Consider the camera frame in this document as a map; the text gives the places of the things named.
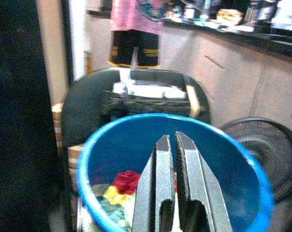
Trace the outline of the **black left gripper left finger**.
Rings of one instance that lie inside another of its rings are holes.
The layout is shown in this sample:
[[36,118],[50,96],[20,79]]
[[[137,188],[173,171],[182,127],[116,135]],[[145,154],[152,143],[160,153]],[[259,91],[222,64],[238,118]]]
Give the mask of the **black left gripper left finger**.
[[163,135],[138,181],[131,232],[171,232],[175,174],[170,136]]

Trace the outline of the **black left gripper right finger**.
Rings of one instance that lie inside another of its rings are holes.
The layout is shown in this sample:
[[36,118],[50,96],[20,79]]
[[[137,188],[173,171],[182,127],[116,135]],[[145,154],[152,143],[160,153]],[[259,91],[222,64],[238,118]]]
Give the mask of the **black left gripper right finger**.
[[233,232],[219,182],[196,144],[180,131],[175,141],[182,232]]

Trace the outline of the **red cloth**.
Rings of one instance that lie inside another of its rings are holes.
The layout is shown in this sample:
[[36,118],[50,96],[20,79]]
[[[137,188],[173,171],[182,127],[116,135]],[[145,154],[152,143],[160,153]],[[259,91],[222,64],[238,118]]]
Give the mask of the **red cloth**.
[[120,194],[132,195],[137,189],[140,176],[139,173],[131,170],[120,172],[116,175],[112,185]]

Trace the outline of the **yellow and green cloth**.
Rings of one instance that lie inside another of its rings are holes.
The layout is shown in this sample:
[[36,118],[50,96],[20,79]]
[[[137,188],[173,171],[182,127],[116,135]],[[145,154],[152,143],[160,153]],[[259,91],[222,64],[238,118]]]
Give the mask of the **yellow and green cloth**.
[[109,218],[120,228],[131,232],[136,188],[131,194],[122,194],[116,186],[108,184],[93,185],[92,190]]

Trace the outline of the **blue plastic bucket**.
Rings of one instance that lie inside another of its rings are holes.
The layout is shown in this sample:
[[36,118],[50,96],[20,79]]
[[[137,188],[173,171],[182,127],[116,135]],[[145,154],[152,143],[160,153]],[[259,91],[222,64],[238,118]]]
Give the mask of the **blue plastic bucket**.
[[101,207],[92,186],[110,184],[120,172],[141,173],[157,140],[175,132],[190,137],[216,176],[234,232],[267,232],[274,208],[263,167],[239,142],[201,121],[170,114],[139,114],[114,120],[84,143],[77,164],[77,189],[103,232],[125,232]]

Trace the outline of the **folded dark cloth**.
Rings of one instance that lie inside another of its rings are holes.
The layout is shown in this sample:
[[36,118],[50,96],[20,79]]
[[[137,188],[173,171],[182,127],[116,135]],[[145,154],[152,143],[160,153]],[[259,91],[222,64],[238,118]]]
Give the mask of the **folded dark cloth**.
[[190,102],[184,99],[148,98],[105,91],[100,112],[102,115],[115,117],[146,113],[189,116]]

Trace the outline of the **black electric fan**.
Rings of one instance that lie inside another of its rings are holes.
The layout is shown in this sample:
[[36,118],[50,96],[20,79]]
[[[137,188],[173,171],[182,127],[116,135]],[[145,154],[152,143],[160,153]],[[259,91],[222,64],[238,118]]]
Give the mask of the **black electric fan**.
[[276,203],[292,196],[292,131],[262,117],[244,117],[220,127],[263,166]]

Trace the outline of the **brown cardboard box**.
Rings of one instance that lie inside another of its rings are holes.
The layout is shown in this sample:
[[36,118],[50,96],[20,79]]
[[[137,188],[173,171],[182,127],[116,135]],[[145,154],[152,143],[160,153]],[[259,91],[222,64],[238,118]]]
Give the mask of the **brown cardboard box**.
[[[58,154],[61,156],[62,149],[62,138],[61,138],[61,113],[62,113],[63,103],[58,103],[52,105],[51,110],[53,114],[53,122],[55,129],[56,142],[58,147]],[[83,144],[74,145],[68,147],[68,163],[69,163],[69,174],[71,176],[72,189],[77,192],[76,185],[76,166],[79,158],[79,154],[82,150]]]

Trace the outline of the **black round chair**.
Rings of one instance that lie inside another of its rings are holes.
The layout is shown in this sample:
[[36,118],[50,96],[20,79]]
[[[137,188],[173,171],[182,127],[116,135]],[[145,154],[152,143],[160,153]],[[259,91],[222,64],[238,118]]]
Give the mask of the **black round chair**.
[[[62,145],[70,147],[85,142],[99,127],[110,122],[108,114],[102,114],[103,94],[112,91],[120,81],[121,68],[105,68],[83,76],[70,88],[62,108]],[[161,69],[131,69],[130,77],[135,81],[167,84],[185,90],[195,89],[200,104],[200,112],[195,119],[211,123],[208,97],[201,83],[186,74]]]

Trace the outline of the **person in pink shirt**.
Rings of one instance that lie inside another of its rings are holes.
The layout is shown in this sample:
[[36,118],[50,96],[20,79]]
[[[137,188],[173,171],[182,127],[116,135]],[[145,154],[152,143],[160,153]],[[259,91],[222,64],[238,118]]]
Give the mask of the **person in pink shirt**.
[[159,35],[166,0],[112,0],[112,44],[109,63],[130,67],[137,50],[137,67],[159,65]]

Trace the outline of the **black counter shelf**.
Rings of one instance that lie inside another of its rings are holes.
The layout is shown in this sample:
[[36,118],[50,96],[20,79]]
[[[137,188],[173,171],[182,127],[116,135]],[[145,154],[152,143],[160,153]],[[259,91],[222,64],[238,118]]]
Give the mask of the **black counter shelf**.
[[164,19],[163,25],[170,28],[205,32],[243,47],[253,46],[271,54],[292,58],[292,37],[244,31],[222,31],[193,23],[175,22],[170,19]]

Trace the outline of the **yellow bread bag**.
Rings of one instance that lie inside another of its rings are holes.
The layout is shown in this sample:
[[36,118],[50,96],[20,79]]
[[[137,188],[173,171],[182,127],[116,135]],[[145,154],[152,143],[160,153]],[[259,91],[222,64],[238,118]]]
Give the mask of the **yellow bread bag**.
[[243,20],[243,13],[235,9],[220,9],[216,15],[216,21],[226,26],[239,25]]

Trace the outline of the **white jar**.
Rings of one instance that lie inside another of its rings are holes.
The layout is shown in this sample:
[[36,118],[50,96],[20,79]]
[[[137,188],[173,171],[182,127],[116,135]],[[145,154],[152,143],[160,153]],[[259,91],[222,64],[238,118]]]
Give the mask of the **white jar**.
[[193,20],[195,18],[195,8],[192,5],[185,6],[183,18],[187,20]]

